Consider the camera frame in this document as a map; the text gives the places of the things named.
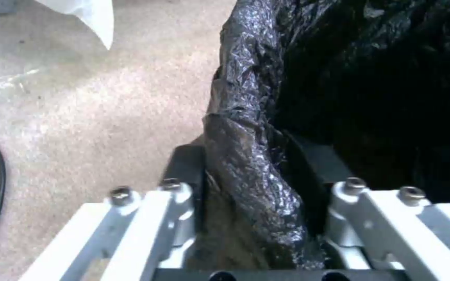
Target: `white plastic bag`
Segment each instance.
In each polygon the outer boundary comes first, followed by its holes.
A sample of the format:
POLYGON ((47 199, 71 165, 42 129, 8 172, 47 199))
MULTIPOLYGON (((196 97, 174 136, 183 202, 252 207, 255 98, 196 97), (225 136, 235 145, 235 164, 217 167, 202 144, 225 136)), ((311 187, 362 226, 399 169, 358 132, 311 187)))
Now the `white plastic bag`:
POLYGON ((36 0, 62 14, 73 14, 102 40, 107 50, 114 37, 112 0, 36 0))

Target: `black plastic bag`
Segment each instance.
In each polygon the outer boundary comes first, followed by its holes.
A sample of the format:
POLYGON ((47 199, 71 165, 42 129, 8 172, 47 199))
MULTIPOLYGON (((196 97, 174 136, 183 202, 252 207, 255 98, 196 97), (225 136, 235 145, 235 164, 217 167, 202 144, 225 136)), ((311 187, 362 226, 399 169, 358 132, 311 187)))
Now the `black plastic bag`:
POLYGON ((282 132, 334 144, 358 176, 359 153, 386 150, 393 188, 431 182, 450 149, 450 0, 239 0, 204 125, 211 192, 248 222, 228 234, 251 231, 269 267, 323 268, 282 132))

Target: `metal clamp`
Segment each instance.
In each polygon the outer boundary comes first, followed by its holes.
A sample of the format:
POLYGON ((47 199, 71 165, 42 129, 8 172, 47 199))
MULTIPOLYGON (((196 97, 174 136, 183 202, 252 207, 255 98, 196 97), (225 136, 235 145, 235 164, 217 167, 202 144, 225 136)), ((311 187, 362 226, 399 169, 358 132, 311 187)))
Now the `metal clamp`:
POLYGON ((422 190, 372 191, 348 182, 332 188, 325 233, 348 269, 372 265, 405 269, 413 281, 450 281, 450 248, 418 217, 431 205, 422 190))
POLYGON ((95 258, 110 258, 102 281, 149 281, 158 267, 181 268, 195 240, 186 183, 144 197, 118 187, 76 212, 20 281, 79 281, 95 258))

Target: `screw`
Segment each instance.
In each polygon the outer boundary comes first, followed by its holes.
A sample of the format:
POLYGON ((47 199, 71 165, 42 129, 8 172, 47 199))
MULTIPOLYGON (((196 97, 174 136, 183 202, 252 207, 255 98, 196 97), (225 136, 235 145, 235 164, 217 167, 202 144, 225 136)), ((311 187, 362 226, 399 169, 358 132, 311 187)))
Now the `screw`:
POLYGON ((417 206, 426 197, 425 192, 417 187, 401 187, 398 191, 398 198, 407 206, 417 206))
POLYGON ((164 191, 176 191, 180 189, 180 180, 177 178, 165 178, 162 180, 161 189, 164 191))
POLYGON ((109 192, 111 202, 115 206, 126 206, 133 202, 132 190, 126 185, 116 187, 109 192))
POLYGON ((344 191, 348 195, 358 195, 366 187, 366 182, 361 178, 350 177, 345 181, 344 191))

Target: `gray carpet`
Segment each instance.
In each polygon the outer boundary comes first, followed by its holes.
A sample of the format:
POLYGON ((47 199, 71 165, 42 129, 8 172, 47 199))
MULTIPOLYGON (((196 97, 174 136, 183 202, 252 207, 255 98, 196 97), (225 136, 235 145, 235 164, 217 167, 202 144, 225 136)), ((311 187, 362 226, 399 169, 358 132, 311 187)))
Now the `gray carpet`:
POLYGON ((17 280, 82 203, 153 189, 172 149, 202 132, 233 5, 114 0, 110 51, 31 0, 0 16, 0 280, 17 280))

